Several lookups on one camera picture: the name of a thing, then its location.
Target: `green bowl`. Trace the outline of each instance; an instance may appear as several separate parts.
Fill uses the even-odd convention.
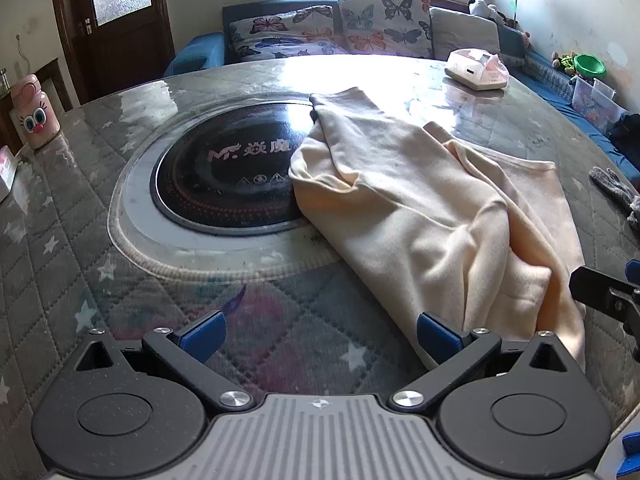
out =
[[[574,57],[575,69],[585,77],[600,78],[607,73],[604,63],[590,54],[578,54]]]

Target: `pink bottle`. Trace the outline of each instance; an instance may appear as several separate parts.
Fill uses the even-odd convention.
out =
[[[58,134],[60,123],[36,76],[31,74],[18,81],[11,88],[11,99],[20,114],[24,134],[34,150]]]

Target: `black cooktop surface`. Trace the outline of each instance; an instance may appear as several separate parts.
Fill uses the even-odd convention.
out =
[[[263,234],[304,223],[288,172],[313,126],[312,109],[265,103],[198,124],[156,164],[154,203],[172,221],[214,234]]]

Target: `quilted tablecloth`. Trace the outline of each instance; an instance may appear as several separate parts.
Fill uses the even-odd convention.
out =
[[[607,157],[515,79],[472,92],[437,61],[319,56],[243,63],[152,82],[62,117],[62,134],[24,148],[0,203],[0,478],[34,479],[33,410],[92,326],[133,339],[222,309],[228,336],[208,365],[258,398],[266,392],[381,396],[424,373],[408,342],[342,261],[251,283],[167,281],[124,257],[107,232],[111,195],[127,161],[168,120],[256,95],[306,98],[361,87],[385,110],[433,120],[462,139],[558,166],[588,266],[623,278],[639,241],[588,178]],[[614,424],[640,400],[632,343],[588,309],[586,373]]]

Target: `gray ribbed plate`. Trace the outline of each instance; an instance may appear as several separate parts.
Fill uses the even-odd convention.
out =
[[[477,480],[417,415],[374,396],[272,394],[249,413],[222,415],[200,447],[153,480]],[[593,477],[580,475],[582,480]],[[62,480],[54,476],[52,480]]]

